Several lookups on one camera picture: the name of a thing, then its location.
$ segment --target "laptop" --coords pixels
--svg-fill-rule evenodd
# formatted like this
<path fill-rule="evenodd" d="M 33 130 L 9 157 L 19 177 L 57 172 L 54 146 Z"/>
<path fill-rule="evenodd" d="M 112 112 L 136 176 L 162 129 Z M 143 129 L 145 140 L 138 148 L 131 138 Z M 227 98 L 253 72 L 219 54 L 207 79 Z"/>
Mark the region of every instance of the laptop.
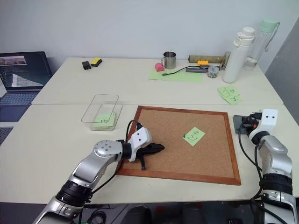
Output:
<path fill-rule="evenodd" d="M 0 54 L 0 78 L 7 91 L 0 98 L 0 122 L 18 121 L 51 77 L 43 51 Z"/>

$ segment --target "corkboard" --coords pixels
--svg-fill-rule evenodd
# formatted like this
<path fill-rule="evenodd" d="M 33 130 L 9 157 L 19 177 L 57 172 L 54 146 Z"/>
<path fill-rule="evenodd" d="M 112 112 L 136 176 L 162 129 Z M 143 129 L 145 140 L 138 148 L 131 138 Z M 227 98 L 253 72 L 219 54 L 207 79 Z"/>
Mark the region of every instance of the corkboard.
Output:
<path fill-rule="evenodd" d="M 146 170 L 139 160 L 125 161 L 118 175 L 241 184 L 227 113 L 138 106 L 134 119 L 165 149 L 144 157 Z M 183 135 L 193 127 L 206 134 L 192 147 Z"/>

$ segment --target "laptop screen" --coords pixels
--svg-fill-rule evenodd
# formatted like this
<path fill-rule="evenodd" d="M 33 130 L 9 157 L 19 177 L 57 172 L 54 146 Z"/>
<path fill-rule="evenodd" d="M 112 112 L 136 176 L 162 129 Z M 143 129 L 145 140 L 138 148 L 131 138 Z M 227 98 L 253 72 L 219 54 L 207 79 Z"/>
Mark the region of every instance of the laptop screen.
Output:
<path fill-rule="evenodd" d="M 0 78 L 7 91 L 40 90 L 51 77 L 43 51 L 0 54 Z"/>

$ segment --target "metal mug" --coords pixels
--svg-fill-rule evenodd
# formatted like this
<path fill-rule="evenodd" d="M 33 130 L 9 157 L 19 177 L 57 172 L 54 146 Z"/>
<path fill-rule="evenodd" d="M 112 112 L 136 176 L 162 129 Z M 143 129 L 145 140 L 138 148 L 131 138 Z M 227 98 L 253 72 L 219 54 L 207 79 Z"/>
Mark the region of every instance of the metal mug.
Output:
<path fill-rule="evenodd" d="M 161 58 L 161 64 L 166 69 L 174 69 L 176 67 L 176 53 L 167 51 L 163 54 L 164 57 Z"/>

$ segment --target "pink object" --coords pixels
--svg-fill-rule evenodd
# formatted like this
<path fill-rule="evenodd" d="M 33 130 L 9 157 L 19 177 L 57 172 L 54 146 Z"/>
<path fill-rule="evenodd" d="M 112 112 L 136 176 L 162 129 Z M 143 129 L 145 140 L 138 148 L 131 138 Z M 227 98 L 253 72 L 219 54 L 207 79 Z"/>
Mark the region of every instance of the pink object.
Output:
<path fill-rule="evenodd" d="M 157 63 L 155 65 L 155 69 L 156 69 L 156 71 L 164 71 L 164 67 L 162 66 L 161 63 Z"/>

